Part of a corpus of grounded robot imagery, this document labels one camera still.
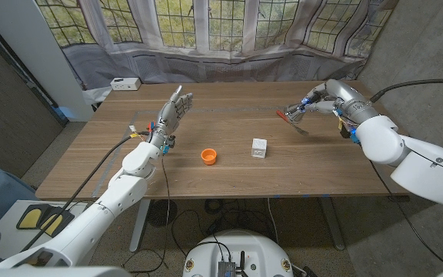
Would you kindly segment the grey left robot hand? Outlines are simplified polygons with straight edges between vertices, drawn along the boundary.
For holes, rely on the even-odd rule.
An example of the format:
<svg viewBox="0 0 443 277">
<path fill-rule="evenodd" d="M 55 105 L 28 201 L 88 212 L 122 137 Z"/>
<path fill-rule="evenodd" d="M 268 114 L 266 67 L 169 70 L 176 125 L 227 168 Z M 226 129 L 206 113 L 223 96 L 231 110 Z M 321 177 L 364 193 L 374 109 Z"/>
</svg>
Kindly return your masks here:
<svg viewBox="0 0 443 277">
<path fill-rule="evenodd" d="M 182 117 L 192 107 L 193 94 L 181 95 L 182 85 L 179 85 L 170 99 L 158 113 L 156 125 L 149 136 L 148 142 L 161 148 L 179 126 Z"/>
</svg>

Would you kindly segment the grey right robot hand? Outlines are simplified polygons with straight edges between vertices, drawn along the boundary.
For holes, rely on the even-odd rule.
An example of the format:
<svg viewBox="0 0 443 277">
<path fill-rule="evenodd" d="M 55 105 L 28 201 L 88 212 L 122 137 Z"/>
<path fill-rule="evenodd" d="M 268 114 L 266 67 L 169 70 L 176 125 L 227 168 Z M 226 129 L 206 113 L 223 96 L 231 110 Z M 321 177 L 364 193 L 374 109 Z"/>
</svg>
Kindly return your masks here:
<svg viewBox="0 0 443 277">
<path fill-rule="evenodd" d="M 335 79 L 315 86 L 300 102 L 285 106 L 283 111 L 291 123 L 299 123 L 310 112 L 341 115 L 358 125 L 379 115 L 360 92 Z"/>
</svg>

